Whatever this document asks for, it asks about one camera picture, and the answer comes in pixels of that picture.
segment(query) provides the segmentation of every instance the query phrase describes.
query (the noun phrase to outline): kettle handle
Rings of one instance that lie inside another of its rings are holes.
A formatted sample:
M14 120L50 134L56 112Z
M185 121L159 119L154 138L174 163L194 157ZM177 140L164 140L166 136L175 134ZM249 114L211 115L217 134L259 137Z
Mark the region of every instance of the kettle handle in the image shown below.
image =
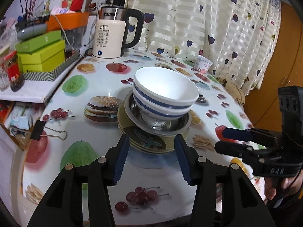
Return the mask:
M123 18L123 20L126 22L123 42L126 41L126 37L127 37L127 34L128 34L128 28L129 28L128 19L129 19L129 17L134 17L134 18L137 19L137 28L136 28L136 31L135 31L133 41L131 41L128 44L123 44L122 45L123 49L129 49L129 48L132 48L135 45L137 45L137 43L140 40L142 29L143 29L143 24L144 24L144 14L140 10L131 9L131 8L127 9L127 11L124 14L124 18Z

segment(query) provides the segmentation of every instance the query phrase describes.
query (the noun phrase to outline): stainless steel bowl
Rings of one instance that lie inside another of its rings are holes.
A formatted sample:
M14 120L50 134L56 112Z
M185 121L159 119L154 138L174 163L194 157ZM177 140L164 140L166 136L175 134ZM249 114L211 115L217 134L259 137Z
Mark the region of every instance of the stainless steel bowl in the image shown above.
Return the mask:
M186 131L191 124L191 113L188 112L183 117L177 120L166 121L160 126L151 126L146 123L141 115L140 109L137 107L132 90L127 94L124 102L125 111L132 122L142 130L162 136L175 136Z

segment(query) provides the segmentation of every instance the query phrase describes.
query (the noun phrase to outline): white kettle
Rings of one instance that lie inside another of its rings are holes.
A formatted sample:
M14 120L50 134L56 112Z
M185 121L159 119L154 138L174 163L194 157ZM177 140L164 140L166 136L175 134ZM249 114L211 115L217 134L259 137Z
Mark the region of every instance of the white kettle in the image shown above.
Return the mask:
M141 11L122 6L104 6L98 14L92 51L94 59L121 57L124 49L132 48L139 42L144 23L144 14ZM129 17L137 19L137 26L133 41L126 44Z

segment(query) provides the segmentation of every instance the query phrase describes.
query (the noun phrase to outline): stacked bowls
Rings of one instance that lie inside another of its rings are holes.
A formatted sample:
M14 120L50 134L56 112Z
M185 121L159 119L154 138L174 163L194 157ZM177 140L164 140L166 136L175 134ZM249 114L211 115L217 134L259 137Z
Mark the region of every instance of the stacked bowls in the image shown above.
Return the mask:
M199 89L190 79L154 66L136 72L132 90L143 120L150 125L181 118L199 97Z

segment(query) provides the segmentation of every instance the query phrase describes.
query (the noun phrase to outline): green box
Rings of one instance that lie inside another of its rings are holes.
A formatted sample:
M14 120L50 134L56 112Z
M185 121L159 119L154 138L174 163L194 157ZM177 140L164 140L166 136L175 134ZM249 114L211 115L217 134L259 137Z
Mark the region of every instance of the green box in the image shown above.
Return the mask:
M18 54L22 72L50 72L64 60L65 41L53 43L32 54Z
M51 72L62 64L65 60L64 50L56 53L48 60L42 62L41 64L35 65L22 65L23 73L26 72Z
M61 39L61 31L51 31L16 44L18 53L33 53Z

